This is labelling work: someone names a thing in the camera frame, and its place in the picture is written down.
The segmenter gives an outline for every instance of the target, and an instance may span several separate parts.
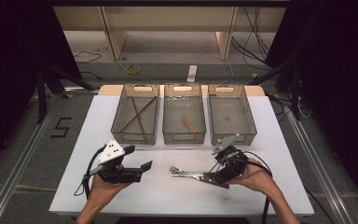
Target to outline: floor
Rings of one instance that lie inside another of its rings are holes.
[[[221,61],[218,57],[214,33],[131,32],[119,61],[112,60],[103,33],[66,32],[65,34],[74,55],[82,51],[94,53],[81,53],[75,56],[84,80],[94,86],[140,80],[158,83],[164,83],[167,79],[186,82],[191,64],[198,66],[196,82],[246,84],[252,81],[255,75],[262,76],[269,69],[257,60],[247,58],[245,61],[242,54],[232,46],[228,60]],[[237,33],[234,36],[243,44],[248,34]],[[273,36],[274,34],[262,34],[267,46],[272,42]],[[259,53],[255,38],[248,42],[247,48],[258,57],[263,57]],[[120,63],[124,67],[129,64],[139,64],[141,72],[134,77],[126,76]],[[262,84],[266,94],[275,93],[275,82],[276,77]],[[62,83],[68,90],[78,89],[78,86],[71,82]],[[18,182],[15,182],[15,188],[12,188],[12,194],[9,194],[5,203],[1,204],[3,209],[0,223],[73,223],[69,217],[50,213],[48,208],[95,93],[71,91],[64,96],[48,94],[49,106],[54,105],[53,103],[56,105],[49,110],[51,111],[49,120],[43,127],[36,124],[37,99],[30,99],[16,129],[7,139],[7,148],[0,151],[0,193],[1,189],[7,186],[10,177],[14,175],[12,171],[18,171],[19,178]],[[287,94],[282,92],[281,97],[285,98]],[[306,118],[309,110],[305,108],[301,121],[296,122],[281,104],[276,101],[271,101],[271,104],[300,178],[310,191],[310,201],[314,205],[315,215],[302,217],[301,220],[306,223],[330,223],[328,219],[330,216],[334,223],[358,223],[358,190],[339,159],[335,157],[318,124],[318,119],[312,114]],[[63,138],[51,137],[63,134],[62,130],[55,129],[60,119],[61,125],[70,129]],[[309,141],[301,141],[299,134],[307,136]],[[30,146],[30,139],[35,139],[37,144]],[[26,162],[22,169],[15,170],[19,167],[18,160],[24,156],[22,153],[27,150],[30,153],[24,160]],[[310,162],[315,155],[319,162],[316,165],[315,162]],[[326,186],[321,178],[327,178],[330,184],[327,183]],[[336,202],[340,202],[343,208],[332,206]],[[260,217],[247,218],[250,223],[261,223]],[[108,216],[100,216],[96,219],[96,223],[116,221],[117,217]],[[268,223],[278,223],[278,221],[276,217],[269,217]]]

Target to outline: wrist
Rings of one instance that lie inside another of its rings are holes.
[[[103,210],[104,205],[101,203],[87,202],[81,211],[80,215],[76,219],[78,224],[89,224],[92,220]]]
[[[278,201],[280,200],[280,198],[283,197],[283,193],[278,187],[265,189],[263,193],[268,197],[271,202]]]

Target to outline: wire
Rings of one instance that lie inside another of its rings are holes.
[[[233,40],[234,42],[231,42],[231,44],[233,45],[234,49],[236,49],[239,53],[242,54],[243,61],[244,61],[247,65],[249,65],[249,66],[251,66],[251,67],[253,67],[253,68],[256,68],[256,69],[260,69],[260,70],[264,70],[264,71],[271,71],[271,69],[265,69],[265,68],[261,68],[261,67],[256,67],[256,66],[254,66],[254,65],[249,64],[249,63],[246,61],[245,56],[248,57],[248,58],[256,59],[256,60],[260,61],[260,62],[263,63],[263,64],[266,64],[266,63],[265,63],[262,59],[258,58],[256,55],[254,55],[251,51],[249,51],[249,50],[246,49],[245,47],[241,46],[241,44],[234,38],[234,36],[232,36],[232,40]]]
[[[80,72],[80,73],[92,74],[93,76],[97,77],[98,79],[102,79],[101,77],[99,77],[99,76],[97,76],[97,75],[93,74],[92,72]]]
[[[248,18],[248,22],[249,22],[249,24],[251,25],[251,28],[252,28],[252,32],[251,32],[250,35],[252,35],[252,33],[255,34],[260,53],[261,53],[262,57],[265,59],[263,52],[267,55],[268,53],[267,53],[266,49],[268,49],[268,47],[264,43],[263,39],[261,38],[261,34],[258,31],[258,25],[259,25],[259,22],[260,22],[260,20],[258,19],[258,14],[260,12],[260,8],[259,7],[255,8],[255,22],[254,22],[253,25],[252,25],[251,19],[249,17],[249,14],[248,14],[248,12],[246,10],[246,7],[244,7],[243,9],[245,10],[246,17]]]
[[[100,47],[97,47],[97,48],[93,48],[93,49],[87,50],[87,52],[93,52],[93,51],[96,50],[96,49],[103,49],[103,48],[107,48],[107,45],[103,45],[103,46],[100,46]]]
[[[83,175],[83,179],[79,185],[79,187],[77,188],[77,190],[75,191],[74,195],[75,196],[79,196],[82,195],[85,191],[86,191],[86,197],[89,197],[90,194],[90,186],[89,186],[89,181],[90,181],[90,170],[91,170],[91,166],[95,161],[95,158],[97,158],[98,154],[100,154],[101,152],[103,152],[103,150],[105,149],[106,145],[104,145],[103,147],[101,147],[100,149],[98,149],[95,154],[92,156],[91,160],[89,161],[89,166],[87,167],[86,173]],[[78,190],[80,189],[80,187],[83,186],[83,190],[80,193],[77,193]]]
[[[301,109],[301,107],[300,107],[300,101],[301,101],[301,98],[298,99],[298,104],[297,104],[297,106],[298,106],[298,111],[300,112],[300,114],[301,114],[304,118],[306,118],[306,119],[310,118],[310,115],[312,114],[312,111],[310,111],[308,115],[305,115],[305,114],[302,112],[302,109]]]
[[[219,57],[217,57],[216,55],[212,54],[211,52],[202,52],[200,53],[199,55],[197,55],[196,59],[194,60],[194,65],[197,65],[197,59],[199,58],[199,56],[201,56],[202,54],[206,54],[206,53],[209,53],[211,54],[212,56],[214,56],[217,60],[219,61],[222,61],[222,62],[226,62],[229,66],[229,69],[231,71],[231,77],[228,78],[227,80],[221,82],[220,84],[225,84],[226,82],[230,81],[232,78],[234,78],[234,72],[232,71],[232,67],[231,67],[231,63],[229,63],[228,61],[225,61],[225,60],[222,60],[220,59]]]
[[[130,77],[130,78],[133,78],[133,79],[140,79],[140,80],[150,81],[150,82],[156,82],[156,83],[171,82],[169,80],[153,80],[153,79],[148,79],[148,78],[143,78],[143,77],[131,76],[130,74],[127,73],[127,69],[123,66],[123,64],[119,60],[116,60],[116,62],[121,66],[121,68],[123,69],[123,71],[124,71],[124,73],[126,74],[127,77]]]
[[[80,53],[74,55],[74,57],[77,57],[77,56],[79,56],[79,55],[82,54],[82,53],[88,53],[88,54],[91,54],[91,55],[96,55],[97,57],[96,57],[96,58],[93,58],[93,59],[91,59],[91,60],[88,60],[88,61],[86,61],[86,62],[77,62],[77,63],[89,63],[89,62],[95,61],[95,60],[97,60],[97,59],[99,59],[99,58],[101,58],[101,57],[103,56],[102,54],[99,54],[99,53],[91,53],[91,52],[88,52],[88,51],[81,51]]]
[[[267,172],[267,174],[269,174],[269,175],[272,177],[272,172],[271,172],[271,170],[269,169],[269,166],[268,166],[259,156],[257,156],[257,155],[254,154],[253,152],[242,151],[242,150],[239,150],[239,149],[237,149],[237,150],[238,150],[239,152],[241,152],[241,153],[249,153],[249,154],[252,154],[252,155],[256,156],[258,159],[260,159],[260,160],[266,165],[266,167],[263,166],[263,165],[261,165],[261,164],[258,164],[258,163],[255,163],[255,162],[251,162],[251,161],[239,160],[239,159],[224,157],[224,158],[222,158],[220,161],[218,161],[218,162],[212,167],[212,169],[208,172],[208,174],[209,174],[209,173],[214,169],[214,167],[218,164],[219,166],[217,167],[216,172],[213,174],[213,178],[215,178],[215,175],[217,174],[217,171],[218,171],[218,169],[220,168],[220,165],[221,165],[221,163],[223,162],[223,160],[228,159],[229,161],[246,162],[246,164],[251,164],[251,165],[260,167],[260,168],[262,168],[263,170],[265,170],[265,171]],[[269,198],[266,197],[266,201],[265,201],[265,203],[264,203],[263,215],[262,215],[262,224],[266,224],[266,222],[267,222],[267,214],[268,214],[268,211],[269,211]]]
[[[278,120],[278,123],[281,123],[281,121],[282,121],[284,118],[286,118],[286,115],[287,115],[290,111],[292,111],[292,110],[287,109],[287,112],[284,113],[283,117],[281,117],[281,118]]]
[[[322,204],[319,202],[319,200],[316,199],[316,197],[310,192],[309,189],[307,189],[307,187],[304,186],[305,191],[310,195],[310,197],[312,197],[312,199],[319,205],[319,207],[322,209],[322,211],[324,211],[324,214],[327,216],[327,218],[330,220],[330,222],[332,224],[335,224],[335,222],[333,221],[333,219],[330,217],[330,215],[327,213],[327,211],[325,210],[325,208],[322,206]]]

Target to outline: human hand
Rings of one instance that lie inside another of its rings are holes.
[[[81,211],[76,222],[79,224],[91,223],[97,214],[107,206],[112,199],[124,188],[131,183],[111,184],[101,179],[99,175],[95,175],[92,179],[91,191],[87,203]]]
[[[260,164],[260,161],[249,158],[249,161]],[[279,189],[272,177],[262,168],[248,164],[242,175],[239,175],[227,182],[230,185],[243,185],[248,189],[269,194],[271,191]]]
[[[128,187],[130,184],[131,183],[111,184],[103,181],[99,175],[95,175],[92,179],[88,202],[105,207],[122,189]]]

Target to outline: black cable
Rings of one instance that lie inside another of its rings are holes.
[[[94,59],[88,60],[86,62],[77,62],[77,63],[89,63],[89,62],[95,61],[95,60],[97,60],[97,59],[99,59],[99,58],[101,58],[103,56],[102,54],[98,54],[98,53],[91,53],[91,52],[87,52],[87,51],[81,51],[80,53],[74,55],[74,57],[77,57],[82,53],[88,53],[88,54],[96,55],[97,57],[94,58]]]
[[[260,53],[261,53],[262,57],[263,57],[264,59],[266,59],[265,56],[264,56],[264,54],[267,55],[266,50],[265,50],[265,48],[267,48],[267,46],[266,46],[266,44],[264,43],[264,41],[261,39],[261,37],[260,37],[260,35],[259,35],[259,32],[258,32],[258,23],[259,23],[258,13],[259,13],[260,8],[259,8],[259,7],[256,7],[256,8],[255,8],[255,22],[254,22],[254,24],[252,24],[252,21],[251,21],[251,19],[250,19],[250,17],[249,17],[249,14],[248,14],[247,10],[246,10],[246,7],[244,7],[243,9],[245,10],[246,17],[247,17],[247,19],[248,19],[249,24],[251,25],[251,28],[252,28],[252,32],[250,33],[248,39],[250,38],[250,36],[252,35],[252,33],[255,34],[255,37],[256,37],[256,40],[257,40],[257,44],[258,44],[258,48],[259,48],[259,50],[260,50]]]
[[[283,107],[282,103],[281,103],[280,101],[276,100],[276,98],[273,97],[273,96],[271,96],[271,95],[268,95],[268,94],[267,94],[267,97],[269,98],[269,100],[270,100],[271,102],[275,102],[275,103],[277,103],[278,105],[281,106],[281,109],[282,109],[281,112],[276,113],[275,110],[274,110],[274,113],[275,113],[276,116],[281,115],[281,114],[284,112],[284,107]]]
[[[99,76],[95,75],[95,74],[92,73],[92,72],[80,72],[80,73],[92,74],[93,76],[97,77],[98,79],[100,79],[100,80],[102,79],[102,77],[99,77]]]
[[[243,46],[241,46],[241,44],[240,44],[234,37],[232,37],[232,40],[234,40],[234,42],[231,42],[232,46],[234,47],[234,49],[236,49],[239,53],[242,54],[242,58],[243,58],[243,60],[245,61],[245,63],[246,63],[247,65],[249,65],[250,67],[259,69],[259,70],[271,71],[271,69],[265,69],[265,68],[261,68],[261,67],[256,67],[256,66],[254,66],[254,65],[249,64],[249,63],[246,61],[245,56],[246,56],[246,57],[249,57],[249,58],[252,58],[252,59],[256,59],[256,60],[260,61],[260,62],[263,63],[263,64],[266,64],[266,63],[265,63],[263,60],[261,60],[260,58],[258,58],[256,55],[254,55],[251,51],[249,51],[248,49],[245,49]]]
[[[281,121],[286,117],[286,115],[290,112],[291,110],[288,109],[287,112],[278,120],[278,123],[281,123]]]
[[[211,168],[211,170],[209,170],[209,172],[207,173],[207,175],[209,175],[209,174],[212,172],[212,170],[214,169],[214,167],[216,167],[216,165],[219,165],[219,166],[217,167],[217,169],[216,169],[216,172],[213,174],[213,178],[215,178],[217,171],[219,171],[221,162],[222,162],[224,159],[225,159],[225,158],[220,159],[220,161],[218,161],[218,162]]]
[[[254,166],[257,166],[257,167],[262,168],[264,171],[267,172],[267,174],[269,174],[269,176],[272,177],[272,172],[271,172],[271,170],[269,169],[269,166],[266,164],[266,162],[263,161],[263,159],[261,159],[259,156],[257,156],[256,154],[254,154],[253,152],[250,152],[250,151],[242,151],[242,150],[241,150],[241,152],[242,152],[242,153],[252,154],[252,155],[256,156],[259,160],[261,160],[261,162],[263,162],[263,163],[266,165],[267,168],[266,168],[265,166],[263,166],[263,165],[260,165],[260,164],[258,164],[258,163],[252,162],[252,161],[247,161],[247,164],[251,164],[251,165],[254,165]],[[237,160],[237,159],[232,159],[232,158],[231,158],[230,160],[231,160],[231,161],[244,161],[244,160]],[[261,220],[261,223],[262,223],[262,224],[266,224],[266,222],[267,222],[267,214],[268,214],[268,211],[269,211],[269,198],[266,197],[266,201],[265,201],[265,203],[264,203],[264,209],[263,209],[262,220]]]
[[[77,188],[77,190],[74,193],[75,196],[82,195],[86,191],[86,198],[89,197],[89,194],[90,194],[89,182],[90,182],[90,178],[91,178],[91,175],[90,175],[91,166],[94,163],[95,158],[97,158],[98,154],[103,152],[105,147],[106,147],[106,145],[101,147],[100,149],[98,149],[97,152],[95,152],[95,154],[92,156],[91,160],[89,161],[89,166],[87,167],[86,173],[83,175],[83,179],[81,181],[81,184],[80,184],[80,186]],[[83,186],[82,192],[77,193],[81,186]]]
[[[319,202],[319,200],[316,199],[316,197],[310,192],[309,189],[307,189],[307,187],[304,186],[305,191],[310,195],[310,197],[312,197],[312,199],[319,205],[319,207],[321,207],[322,211],[324,211],[324,214],[327,216],[327,218],[330,220],[330,222],[332,224],[335,224],[335,222],[333,221],[333,219],[330,217],[330,215],[327,213],[327,211],[324,209],[324,207],[322,206],[322,204]]]

